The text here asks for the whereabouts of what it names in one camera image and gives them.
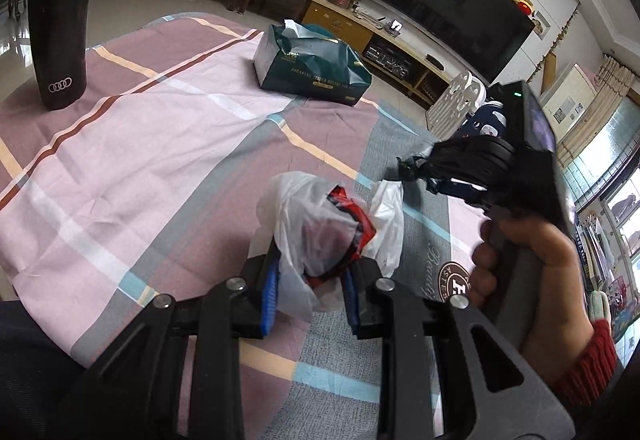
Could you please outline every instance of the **black tumbler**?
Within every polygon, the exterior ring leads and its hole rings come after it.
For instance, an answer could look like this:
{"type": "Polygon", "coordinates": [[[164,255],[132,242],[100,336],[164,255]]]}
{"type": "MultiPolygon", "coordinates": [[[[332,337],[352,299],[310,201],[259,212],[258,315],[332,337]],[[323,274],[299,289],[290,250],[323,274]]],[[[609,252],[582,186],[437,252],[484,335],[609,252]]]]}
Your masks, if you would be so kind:
{"type": "Polygon", "coordinates": [[[86,89],[84,45],[89,0],[28,0],[31,56],[42,103],[50,111],[86,89]]]}

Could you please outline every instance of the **red sleeve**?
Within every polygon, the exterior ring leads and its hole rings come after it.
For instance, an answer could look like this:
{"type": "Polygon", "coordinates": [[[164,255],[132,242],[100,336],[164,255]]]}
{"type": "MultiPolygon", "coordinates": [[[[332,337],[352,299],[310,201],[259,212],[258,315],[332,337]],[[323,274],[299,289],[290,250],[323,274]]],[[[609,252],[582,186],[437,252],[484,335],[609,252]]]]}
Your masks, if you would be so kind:
{"type": "Polygon", "coordinates": [[[593,323],[593,337],[572,368],[551,388],[564,402],[590,406],[605,390],[618,362],[609,323],[593,323]]]}

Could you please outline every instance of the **hand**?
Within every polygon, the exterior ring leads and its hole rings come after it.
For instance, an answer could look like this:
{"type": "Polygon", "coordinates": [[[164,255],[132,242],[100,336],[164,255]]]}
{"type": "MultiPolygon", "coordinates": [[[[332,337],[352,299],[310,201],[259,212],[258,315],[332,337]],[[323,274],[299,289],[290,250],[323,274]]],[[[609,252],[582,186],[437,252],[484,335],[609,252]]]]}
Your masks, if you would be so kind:
{"type": "MultiPolygon", "coordinates": [[[[497,280],[491,273],[498,253],[488,244],[492,225],[480,227],[481,243],[472,260],[469,299],[482,307],[494,292],[497,280]]],[[[584,289],[574,243],[557,227],[539,217],[505,219],[498,227],[507,239],[530,248],[542,261],[540,301],[536,318],[521,354],[548,384],[555,383],[578,359],[593,336],[584,309],[584,289]]]]}

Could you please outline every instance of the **handheld controller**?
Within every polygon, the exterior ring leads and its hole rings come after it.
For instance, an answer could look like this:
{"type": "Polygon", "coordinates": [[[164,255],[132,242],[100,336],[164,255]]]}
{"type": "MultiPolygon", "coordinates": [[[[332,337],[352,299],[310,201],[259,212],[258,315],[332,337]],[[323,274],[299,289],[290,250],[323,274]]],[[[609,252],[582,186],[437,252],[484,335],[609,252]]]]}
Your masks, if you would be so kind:
{"type": "MultiPolygon", "coordinates": [[[[494,220],[539,214],[571,236],[574,215],[556,162],[556,138],[537,99],[524,81],[496,84],[488,95],[504,105],[502,138],[478,135],[438,142],[428,155],[399,159],[401,179],[424,179],[430,192],[461,198],[494,220]]],[[[519,348],[533,324],[542,262],[532,251],[506,241],[497,226],[490,242],[500,251],[500,261],[497,289],[484,313],[519,348]]]]}

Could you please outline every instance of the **air conditioner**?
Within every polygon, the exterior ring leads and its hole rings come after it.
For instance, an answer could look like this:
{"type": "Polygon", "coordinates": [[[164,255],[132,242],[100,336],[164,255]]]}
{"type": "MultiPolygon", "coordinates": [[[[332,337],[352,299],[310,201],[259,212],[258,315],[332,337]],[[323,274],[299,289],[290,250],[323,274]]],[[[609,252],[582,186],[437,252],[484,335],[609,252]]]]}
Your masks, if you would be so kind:
{"type": "Polygon", "coordinates": [[[540,105],[559,141],[583,115],[596,96],[587,75],[575,63],[569,64],[540,97],[540,105]]]}

